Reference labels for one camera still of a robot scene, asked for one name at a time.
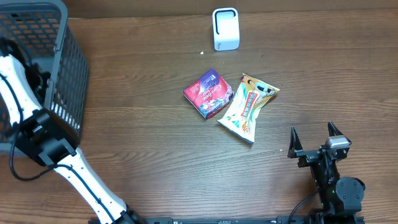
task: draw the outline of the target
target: snack package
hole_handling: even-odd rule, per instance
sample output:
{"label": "snack package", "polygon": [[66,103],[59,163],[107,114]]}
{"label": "snack package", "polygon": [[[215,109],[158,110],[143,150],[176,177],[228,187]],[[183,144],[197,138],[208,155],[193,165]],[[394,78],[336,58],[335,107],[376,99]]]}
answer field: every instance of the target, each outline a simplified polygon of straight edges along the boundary
{"label": "snack package", "polygon": [[232,99],[231,86],[214,69],[184,89],[185,97],[206,119],[221,111]]}
{"label": "snack package", "polygon": [[218,122],[253,144],[256,118],[259,116],[261,108],[278,91],[278,88],[244,73],[231,106]]}

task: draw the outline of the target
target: wooden table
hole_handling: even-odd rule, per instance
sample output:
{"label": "wooden table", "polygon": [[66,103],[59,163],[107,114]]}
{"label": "wooden table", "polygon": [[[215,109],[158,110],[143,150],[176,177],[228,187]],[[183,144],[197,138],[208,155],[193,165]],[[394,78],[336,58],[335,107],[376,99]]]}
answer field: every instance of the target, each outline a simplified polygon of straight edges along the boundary
{"label": "wooden table", "polygon": [[[144,217],[288,215],[315,190],[287,158],[352,140],[341,176],[366,183],[367,223],[397,223],[398,9],[241,14],[238,50],[215,52],[211,16],[70,20],[91,68],[81,147],[109,188]],[[182,90],[209,68],[237,89],[242,72],[280,88],[253,146],[205,121]],[[95,214],[56,173],[19,182],[0,157],[0,222],[86,223]],[[38,173],[16,159],[21,175]],[[318,199],[303,206],[306,214]]]}

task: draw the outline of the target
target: basket mesh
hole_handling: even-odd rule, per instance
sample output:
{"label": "basket mesh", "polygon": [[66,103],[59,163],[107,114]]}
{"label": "basket mesh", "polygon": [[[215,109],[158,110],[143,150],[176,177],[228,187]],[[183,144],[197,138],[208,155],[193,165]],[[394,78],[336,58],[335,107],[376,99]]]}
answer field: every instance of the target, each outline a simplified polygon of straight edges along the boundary
{"label": "basket mesh", "polygon": [[60,19],[54,10],[0,12],[0,35],[16,41],[31,57],[52,57]]}
{"label": "basket mesh", "polygon": [[51,110],[80,132],[85,94],[88,82],[88,65],[69,28],[65,34],[62,56],[55,85]]}
{"label": "basket mesh", "polygon": [[46,95],[46,101],[51,104],[44,106],[66,121],[80,137],[88,64],[67,26],[61,51],[54,51],[55,45],[61,46],[61,42],[56,42],[57,35],[63,35],[58,33],[61,20],[59,8],[51,4],[32,7],[23,4],[3,11],[0,7],[0,36],[17,42],[27,58],[45,67],[43,72],[58,70],[57,74],[51,74],[54,95]]}

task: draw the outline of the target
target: gray plastic basket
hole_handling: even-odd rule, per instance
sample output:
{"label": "gray plastic basket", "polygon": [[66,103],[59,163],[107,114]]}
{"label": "gray plastic basket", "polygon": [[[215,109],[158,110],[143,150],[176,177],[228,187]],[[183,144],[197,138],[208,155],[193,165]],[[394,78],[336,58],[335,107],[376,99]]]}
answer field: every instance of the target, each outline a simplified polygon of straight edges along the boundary
{"label": "gray plastic basket", "polygon": [[[51,73],[43,107],[59,115],[81,137],[88,64],[67,22],[68,10],[60,0],[0,1],[0,36],[17,42],[33,63]],[[2,114],[0,125],[6,117]]]}

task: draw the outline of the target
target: black cable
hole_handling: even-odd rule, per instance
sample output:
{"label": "black cable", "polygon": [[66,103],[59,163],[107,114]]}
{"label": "black cable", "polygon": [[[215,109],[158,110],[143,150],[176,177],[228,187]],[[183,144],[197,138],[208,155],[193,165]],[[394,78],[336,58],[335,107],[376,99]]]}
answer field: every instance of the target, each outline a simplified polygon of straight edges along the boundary
{"label": "black cable", "polygon": [[329,183],[330,180],[329,162],[327,158],[327,153],[325,151],[323,151],[323,159],[325,160],[326,163],[326,175],[328,177],[328,183]]}
{"label": "black cable", "polygon": [[289,215],[289,219],[287,220],[287,224],[291,224],[292,223],[293,215],[297,211],[297,209],[299,209],[300,206],[302,206],[305,202],[307,202],[312,197],[314,197],[317,193],[319,193],[319,191],[320,191],[320,189],[318,189],[316,192],[312,193],[311,195],[307,196],[305,199],[303,199],[300,203],[298,203],[296,205],[296,207],[293,209],[292,213],[290,213],[290,215]]}
{"label": "black cable", "polygon": [[[6,83],[8,89],[10,90],[12,97],[14,98],[14,101],[18,107],[18,112],[19,112],[19,125],[22,124],[22,122],[24,121],[24,115],[23,115],[23,110],[21,108],[21,105],[19,104],[19,100],[14,92],[14,90],[12,89],[11,84],[8,82],[8,80],[6,79],[6,77],[0,73],[0,77],[4,80],[4,82]],[[13,176],[21,181],[31,181],[31,180],[35,180],[38,179],[39,177],[43,176],[44,174],[50,172],[51,170],[58,168],[58,167],[64,167],[67,168],[68,170],[72,171],[76,177],[81,181],[81,183],[86,187],[87,191],[89,191],[89,193],[93,196],[93,198],[98,202],[98,204],[100,204],[102,206],[102,208],[105,210],[105,212],[109,215],[110,219],[112,220],[112,223],[115,223],[114,218],[112,217],[111,213],[109,212],[109,210],[105,207],[105,205],[101,202],[101,200],[94,194],[94,192],[89,188],[89,186],[87,185],[87,183],[83,180],[83,178],[81,178],[81,176],[74,170],[72,169],[72,167],[67,166],[67,165],[63,165],[63,164],[59,164],[59,165],[54,165],[52,167],[49,167],[48,169],[45,169],[44,171],[42,171],[41,173],[37,174],[34,177],[29,177],[29,178],[25,178],[25,177],[21,177],[19,176],[15,169],[14,169],[14,151],[15,151],[15,145],[17,142],[17,138],[18,135],[20,133],[20,128],[17,128],[17,131],[15,133],[15,137],[14,140],[12,141],[11,144],[11,150],[10,150],[10,157],[9,157],[9,165],[10,165],[10,170],[11,173],[13,174]]]}
{"label": "black cable", "polygon": [[68,170],[72,171],[76,177],[81,181],[81,183],[86,187],[86,189],[89,191],[89,193],[93,196],[93,198],[98,202],[98,204],[105,210],[105,212],[109,215],[109,217],[112,220],[112,223],[115,223],[114,218],[112,217],[111,213],[109,212],[109,210],[105,207],[105,205],[102,203],[101,199],[99,199],[94,192],[89,188],[89,186],[87,185],[87,183],[83,180],[83,178],[81,178],[81,176],[70,166],[67,165],[63,165],[63,164],[57,164],[55,165],[54,168],[58,168],[58,167],[64,167],[67,168]]}
{"label": "black cable", "polygon": [[[14,90],[12,89],[12,86],[11,86],[11,84],[8,82],[7,78],[6,78],[3,74],[1,74],[1,73],[0,73],[0,77],[1,77],[1,78],[4,80],[4,82],[6,83],[6,85],[8,86],[8,89],[10,89],[10,92],[11,92],[11,94],[12,94],[12,97],[14,98],[14,101],[15,101],[15,103],[16,103],[16,105],[17,105],[18,112],[19,112],[19,125],[21,125],[22,122],[24,121],[24,114],[23,114],[23,110],[22,110],[22,108],[21,108],[21,105],[19,104],[17,95],[15,94]],[[11,150],[10,150],[10,156],[9,156],[9,167],[10,167],[10,171],[11,171],[12,175],[13,175],[16,179],[21,180],[21,181],[31,181],[31,180],[38,179],[38,178],[41,177],[42,175],[44,175],[44,174],[50,172],[53,168],[49,167],[48,169],[45,169],[45,170],[42,171],[41,173],[39,173],[39,174],[37,174],[37,175],[35,175],[35,176],[33,176],[33,177],[28,177],[28,178],[21,177],[21,176],[18,175],[17,172],[15,171],[15,168],[14,168],[14,151],[15,151],[15,145],[16,145],[16,142],[17,142],[17,139],[18,139],[18,135],[19,135],[20,132],[21,132],[21,129],[20,129],[20,128],[17,128],[17,130],[16,130],[16,132],[15,132],[15,137],[14,137],[14,139],[12,140],[12,143],[11,143]]]}

